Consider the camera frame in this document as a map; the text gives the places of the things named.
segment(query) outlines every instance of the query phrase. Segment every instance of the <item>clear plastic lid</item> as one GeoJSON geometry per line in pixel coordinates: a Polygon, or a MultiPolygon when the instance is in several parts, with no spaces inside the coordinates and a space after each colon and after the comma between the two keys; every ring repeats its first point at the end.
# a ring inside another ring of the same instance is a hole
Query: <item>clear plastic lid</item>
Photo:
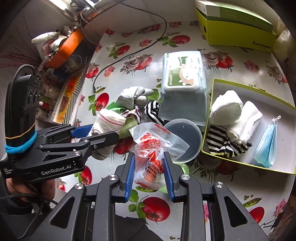
{"type": "Polygon", "coordinates": [[[197,125],[187,119],[175,119],[164,127],[189,145],[187,151],[175,162],[186,163],[198,155],[202,147],[202,133],[197,125]]]}

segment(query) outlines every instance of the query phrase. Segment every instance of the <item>hand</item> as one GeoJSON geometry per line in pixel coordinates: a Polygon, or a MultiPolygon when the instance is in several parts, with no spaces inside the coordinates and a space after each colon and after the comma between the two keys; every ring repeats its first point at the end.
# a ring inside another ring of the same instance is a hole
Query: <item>hand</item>
{"type": "MultiPolygon", "coordinates": [[[[17,177],[6,179],[6,186],[11,194],[28,193],[34,194],[29,188],[27,188],[17,177]]],[[[55,180],[49,180],[42,183],[42,196],[53,199],[55,196],[55,180]]],[[[24,202],[29,202],[27,197],[20,197],[24,202]]]]}

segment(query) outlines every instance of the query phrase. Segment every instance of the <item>white glove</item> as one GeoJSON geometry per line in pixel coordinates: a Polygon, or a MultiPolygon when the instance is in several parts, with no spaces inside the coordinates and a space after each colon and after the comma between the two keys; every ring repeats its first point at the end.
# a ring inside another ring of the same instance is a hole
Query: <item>white glove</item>
{"type": "Polygon", "coordinates": [[[147,96],[153,95],[153,93],[152,89],[133,86],[128,89],[124,89],[115,101],[115,104],[128,110],[133,110],[136,106],[144,107],[148,103],[147,96]]]}

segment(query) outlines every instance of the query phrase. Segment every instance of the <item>blue gripper pad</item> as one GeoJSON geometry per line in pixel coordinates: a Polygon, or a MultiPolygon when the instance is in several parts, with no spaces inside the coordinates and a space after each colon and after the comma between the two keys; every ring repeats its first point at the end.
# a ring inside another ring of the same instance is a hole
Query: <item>blue gripper pad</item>
{"type": "Polygon", "coordinates": [[[71,136],[76,138],[87,137],[91,131],[92,126],[93,124],[76,127],[74,131],[71,131],[71,136]]]}
{"type": "Polygon", "coordinates": [[[165,156],[164,156],[164,176],[165,176],[165,184],[167,187],[168,196],[170,200],[173,201],[175,198],[173,178],[170,173],[170,168],[168,166],[168,162],[165,156]]]}
{"type": "Polygon", "coordinates": [[[126,178],[126,192],[125,192],[125,200],[128,201],[128,199],[131,196],[131,190],[133,187],[133,177],[135,175],[135,154],[133,154],[133,157],[131,159],[131,164],[128,170],[128,176],[126,178]]]}

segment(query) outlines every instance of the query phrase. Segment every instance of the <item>blue rubber band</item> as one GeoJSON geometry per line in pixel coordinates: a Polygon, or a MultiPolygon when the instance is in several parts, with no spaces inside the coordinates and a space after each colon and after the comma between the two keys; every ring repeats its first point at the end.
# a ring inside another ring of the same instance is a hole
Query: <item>blue rubber band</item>
{"type": "Polygon", "coordinates": [[[31,139],[19,147],[11,147],[11,146],[8,146],[5,144],[5,151],[7,154],[10,154],[10,155],[23,153],[34,144],[36,138],[37,138],[37,132],[35,131],[34,135],[31,137],[31,139]]]}

